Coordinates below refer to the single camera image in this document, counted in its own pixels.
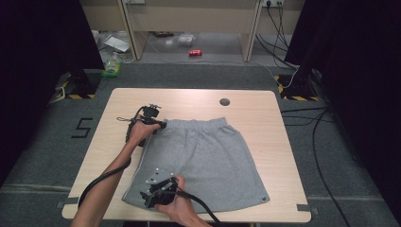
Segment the red can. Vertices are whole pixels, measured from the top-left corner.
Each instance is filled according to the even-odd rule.
[[[193,56],[201,56],[201,49],[190,50],[189,57],[193,57]]]

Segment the round hole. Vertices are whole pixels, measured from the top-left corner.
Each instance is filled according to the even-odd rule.
[[[228,105],[230,105],[230,99],[228,99],[228,98],[222,98],[222,99],[220,100],[220,104],[221,104],[221,106],[228,106]]]

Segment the human arm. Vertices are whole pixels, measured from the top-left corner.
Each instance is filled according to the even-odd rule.
[[[185,190],[184,179],[180,175],[174,176],[178,181],[179,190]],[[168,205],[156,204],[154,206],[158,211],[167,214],[171,220],[186,226],[186,227],[203,227],[211,226],[203,219],[199,218],[195,212],[192,201],[188,198],[184,198],[176,195],[174,201]]]
[[[123,166],[131,157],[135,148],[139,143],[146,139],[153,131],[158,130],[160,125],[145,125],[141,121],[137,121],[131,130],[129,140],[121,149],[120,153],[103,171],[107,173],[111,170]],[[72,227],[77,226],[99,226],[103,220],[103,216],[109,207],[113,198],[115,189],[121,179],[123,171],[117,172],[112,176],[104,179],[96,184],[86,195],[85,200],[78,209],[73,221]]]

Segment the power outlet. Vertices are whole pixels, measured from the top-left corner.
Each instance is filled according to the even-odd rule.
[[[271,8],[278,8],[281,4],[281,6],[284,5],[284,0],[263,0],[263,7],[266,8],[268,6],[268,1],[271,2],[270,7]]]
[[[145,0],[126,0],[127,4],[145,5]]]

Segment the gray skirt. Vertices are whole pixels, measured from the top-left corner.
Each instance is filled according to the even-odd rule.
[[[213,212],[269,200],[245,140],[224,117],[166,123],[165,129],[147,139],[123,201],[146,209],[140,192],[149,190],[146,180],[156,168],[183,176],[185,191],[203,200]],[[205,213],[199,204],[193,204],[197,213]]]

